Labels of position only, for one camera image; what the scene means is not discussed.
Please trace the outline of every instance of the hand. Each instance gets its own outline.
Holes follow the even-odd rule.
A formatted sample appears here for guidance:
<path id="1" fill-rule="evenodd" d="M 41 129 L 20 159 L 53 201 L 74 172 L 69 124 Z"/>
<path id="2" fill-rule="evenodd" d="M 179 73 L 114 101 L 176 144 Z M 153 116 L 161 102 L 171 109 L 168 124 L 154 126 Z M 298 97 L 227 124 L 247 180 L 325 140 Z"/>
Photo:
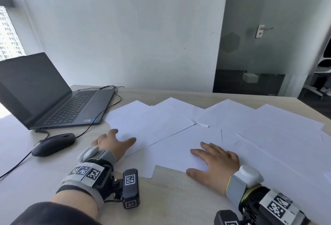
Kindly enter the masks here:
<path id="1" fill-rule="evenodd" d="M 234 152 L 224 151 L 213 143 L 200 143 L 201 149 L 191 149 L 190 152 L 199 156 L 208 165 L 208 172 L 189 168 L 186 174 L 193 180 L 200 182 L 218 193 L 225 195 L 225 190 L 231 174 L 239 170 L 239 158 Z"/>
<path id="2" fill-rule="evenodd" d="M 116 134 L 118 133 L 118 129 L 111 129 L 108 134 L 102 134 L 98 139 L 92 142 L 91 146 L 98 146 L 99 150 L 109 150 L 115 155 L 116 162 L 118 162 L 126 150 L 128 150 L 135 142 L 136 138 L 132 137 L 127 139 L 126 141 L 118 141 L 116 139 Z"/>

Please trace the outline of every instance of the wooden table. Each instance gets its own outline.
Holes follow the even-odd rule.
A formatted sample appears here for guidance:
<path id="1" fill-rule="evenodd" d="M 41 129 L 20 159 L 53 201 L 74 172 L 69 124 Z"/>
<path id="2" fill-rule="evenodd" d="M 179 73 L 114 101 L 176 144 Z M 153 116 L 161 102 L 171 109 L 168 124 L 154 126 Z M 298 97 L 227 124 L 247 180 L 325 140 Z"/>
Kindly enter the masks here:
<path id="1" fill-rule="evenodd" d="M 73 90 L 94 86 L 72 86 Z M 119 88 L 122 101 L 110 110 L 124 106 L 135 100 L 155 105 L 174 97 L 201 108 L 210 107 L 218 102 L 231 99 L 252 108 L 271 104 L 296 114 L 325 123 L 324 131 L 331 135 L 331 120 L 300 102 L 296 98 L 255 96 L 224 93 L 192 93 L 178 91 L 158 91 Z M 113 97 L 111 104 L 119 100 Z M 29 157 L 8 177 L 0 180 L 0 210 L 2 224 L 11 223 L 29 205 L 47 201 L 55 194 L 60 181 L 76 165 L 77 156 L 100 134 L 107 133 L 111 127 L 105 121 L 79 138 L 76 143 L 61 152 L 46 158 Z M 73 132 L 81 134 L 86 127 L 73 127 L 50 130 L 57 135 Z M 30 151 L 41 138 L 41 134 L 30 133 L 30 141 L 6 142 L 0 149 L 0 162 L 6 160 L 1 169 L 6 172 Z M 151 179 L 139 178 L 141 204 L 136 209 L 124 210 L 120 203 L 107 203 L 100 212 L 102 224 L 213 224 L 218 210 L 232 209 L 230 202 L 212 190 L 192 181 L 185 173 L 156 166 Z"/>

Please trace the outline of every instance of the gray laptop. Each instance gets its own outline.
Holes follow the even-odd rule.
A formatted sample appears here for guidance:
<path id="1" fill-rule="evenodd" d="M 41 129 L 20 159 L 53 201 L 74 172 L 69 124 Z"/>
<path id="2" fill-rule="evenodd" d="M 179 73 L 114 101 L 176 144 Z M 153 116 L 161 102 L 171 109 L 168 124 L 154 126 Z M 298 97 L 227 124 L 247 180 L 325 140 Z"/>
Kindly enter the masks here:
<path id="1" fill-rule="evenodd" d="M 30 130 L 97 124 L 114 92 L 72 91 L 44 52 L 0 61 L 0 103 Z"/>

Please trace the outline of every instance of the laptop screen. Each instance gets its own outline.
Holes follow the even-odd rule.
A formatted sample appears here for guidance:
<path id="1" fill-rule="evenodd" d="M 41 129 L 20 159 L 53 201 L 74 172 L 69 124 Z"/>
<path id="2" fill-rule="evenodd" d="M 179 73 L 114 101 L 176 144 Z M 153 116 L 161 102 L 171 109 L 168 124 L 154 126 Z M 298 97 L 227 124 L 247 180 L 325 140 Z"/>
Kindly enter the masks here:
<path id="1" fill-rule="evenodd" d="M 26 127 L 71 92 L 44 52 L 0 61 L 0 103 Z"/>

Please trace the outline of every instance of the building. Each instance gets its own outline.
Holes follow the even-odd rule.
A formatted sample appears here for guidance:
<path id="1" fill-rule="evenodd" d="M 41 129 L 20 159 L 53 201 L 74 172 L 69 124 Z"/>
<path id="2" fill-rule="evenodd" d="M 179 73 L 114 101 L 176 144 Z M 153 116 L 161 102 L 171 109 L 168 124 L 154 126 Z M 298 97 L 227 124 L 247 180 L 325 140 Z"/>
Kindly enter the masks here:
<path id="1" fill-rule="evenodd" d="M 6 9 L 0 6 L 0 61 L 25 55 Z"/>

